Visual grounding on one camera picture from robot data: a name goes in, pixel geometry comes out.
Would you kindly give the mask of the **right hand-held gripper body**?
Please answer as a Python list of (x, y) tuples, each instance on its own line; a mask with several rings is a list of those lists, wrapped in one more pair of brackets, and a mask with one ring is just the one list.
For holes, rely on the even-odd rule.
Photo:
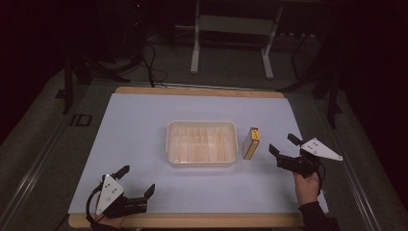
[(302, 141), (302, 144), (297, 146), (299, 147), (299, 155), (297, 157), (285, 156), (280, 153), (282, 157), (276, 158), (276, 162), (278, 167), (298, 173), (304, 178), (319, 170), (321, 158), (339, 162), (343, 160), (341, 155), (337, 154), (317, 138)]

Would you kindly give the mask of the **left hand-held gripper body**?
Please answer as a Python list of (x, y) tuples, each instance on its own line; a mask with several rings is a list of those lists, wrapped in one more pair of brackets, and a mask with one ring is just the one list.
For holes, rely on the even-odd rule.
[(97, 215), (121, 218), (146, 211), (147, 199), (145, 197), (127, 198), (118, 182), (111, 175), (105, 176), (96, 206)]

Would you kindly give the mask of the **yellow small box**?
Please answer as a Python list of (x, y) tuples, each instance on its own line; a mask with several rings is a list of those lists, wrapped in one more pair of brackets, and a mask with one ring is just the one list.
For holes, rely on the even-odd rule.
[(259, 130), (251, 127), (242, 144), (242, 156), (245, 160), (250, 160), (255, 153), (260, 140)]

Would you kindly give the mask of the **person's right hand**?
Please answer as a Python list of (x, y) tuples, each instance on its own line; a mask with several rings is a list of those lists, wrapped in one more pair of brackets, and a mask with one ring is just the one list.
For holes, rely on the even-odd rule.
[(319, 177), (316, 172), (307, 178), (293, 173), (294, 188), (299, 206), (316, 202), (319, 196)]

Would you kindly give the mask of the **person's left hand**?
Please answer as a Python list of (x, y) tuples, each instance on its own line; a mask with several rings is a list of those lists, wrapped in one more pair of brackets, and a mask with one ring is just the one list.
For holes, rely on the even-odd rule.
[(95, 223), (106, 224), (116, 228), (122, 227), (125, 217), (121, 218), (107, 218), (106, 216), (96, 216)]

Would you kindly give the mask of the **light blue table mat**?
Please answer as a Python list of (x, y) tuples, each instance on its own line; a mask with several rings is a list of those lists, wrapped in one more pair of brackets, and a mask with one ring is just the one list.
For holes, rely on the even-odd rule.
[[(166, 155), (166, 132), (175, 120), (231, 121), (243, 141), (250, 128), (260, 144), (249, 161), (230, 167), (173, 167)], [(85, 211), (102, 175), (130, 168), (120, 181), (129, 197), (156, 188), (150, 214), (294, 213), (293, 175), (277, 167), (271, 145), (286, 155), (298, 149), (287, 139), (299, 129), (290, 103), (283, 98), (112, 95), (68, 212)]]

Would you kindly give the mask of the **black tripod stand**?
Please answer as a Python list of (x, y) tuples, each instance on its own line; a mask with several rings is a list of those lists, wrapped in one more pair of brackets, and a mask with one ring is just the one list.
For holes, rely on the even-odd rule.
[(326, 118), (330, 126), (336, 129), (337, 96), (340, 82), (341, 58), (336, 37), (330, 33), (321, 43), (311, 65), (300, 75), (300, 79), (278, 92), (292, 92), (310, 83), (315, 83), (312, 96), (323, 99), (328, 96)]
[(95, 69), (97, 72), (102, 73), (114, 81), (128, 83), (127, 79), (116, 75), (113, 71), (91, 59), (89, 56), (78, 53), (72, 49), (67, 49), (64, 56), (64, 88), (59, 90), (56, 95), (57, 98), (64, 101), (64, 115), (70, 111), (73, 105), (73, 76), (76, 76), (80, 83), (89, 85), (92, 80), (89, 72), (90, 68)]

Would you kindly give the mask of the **white plastic tray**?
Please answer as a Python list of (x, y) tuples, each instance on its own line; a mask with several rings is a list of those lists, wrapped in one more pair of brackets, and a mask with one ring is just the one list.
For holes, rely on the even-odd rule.
[(230, 121), (171, 121), (166, 154), (174, 167), (230, 167), (239, 151), (236, 127)]

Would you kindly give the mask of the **white metal stand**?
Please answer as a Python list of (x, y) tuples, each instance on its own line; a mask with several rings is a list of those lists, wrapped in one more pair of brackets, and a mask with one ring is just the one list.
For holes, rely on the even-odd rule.
[(200, 32), (222, 32), (246, 35), (267, 36), (268, 43), (261, 49), (261, 58), (264, 66), (266, 78), (271, 80), (274, 74), (269, 59), (269, 52), (276, 37), (278, 24), (280, 22), (284, 8), (278, 7), (275, 17), (272, 20), (253, 19), (243, 17), (218, 16), (202, 14), (200, 12), (200, 0), (195, 0), (194, 14), (194, 42), (191, 56), (191, 74), (197, 74), (200, 58)]

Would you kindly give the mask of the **black rectangular floor bracket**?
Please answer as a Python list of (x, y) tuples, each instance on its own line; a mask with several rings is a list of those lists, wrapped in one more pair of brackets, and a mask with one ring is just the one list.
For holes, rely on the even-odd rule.
[(91, 115), (75, 114), (71, 119), (70, 126), (90, 126), (92, 122)]

